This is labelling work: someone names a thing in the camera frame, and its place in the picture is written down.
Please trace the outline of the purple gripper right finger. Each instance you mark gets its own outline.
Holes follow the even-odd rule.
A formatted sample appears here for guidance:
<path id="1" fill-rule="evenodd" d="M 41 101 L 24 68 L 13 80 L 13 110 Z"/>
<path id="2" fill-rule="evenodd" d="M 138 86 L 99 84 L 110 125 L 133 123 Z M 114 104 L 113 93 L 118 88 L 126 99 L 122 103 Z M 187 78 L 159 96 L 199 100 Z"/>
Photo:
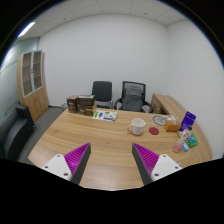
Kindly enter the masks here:
<path id="1" fill-rule="evenodd" d="M 182 166 L 167 154 L 158 155 L 137 143 L 132 144 L 132 154 L 144 185 L 182 169 Z"/>

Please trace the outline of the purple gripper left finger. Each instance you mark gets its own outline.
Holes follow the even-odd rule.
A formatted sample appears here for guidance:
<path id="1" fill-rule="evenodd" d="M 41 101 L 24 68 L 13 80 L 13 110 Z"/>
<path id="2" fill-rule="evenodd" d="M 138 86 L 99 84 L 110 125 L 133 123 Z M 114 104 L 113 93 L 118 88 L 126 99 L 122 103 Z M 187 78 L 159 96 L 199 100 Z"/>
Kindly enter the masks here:
<path id="1" fill-rule="evenodd" d="M 87 143 L 65 155 L 56 154 L 42 169 L 79 185 L 90 154 L 91 145 Z"/>

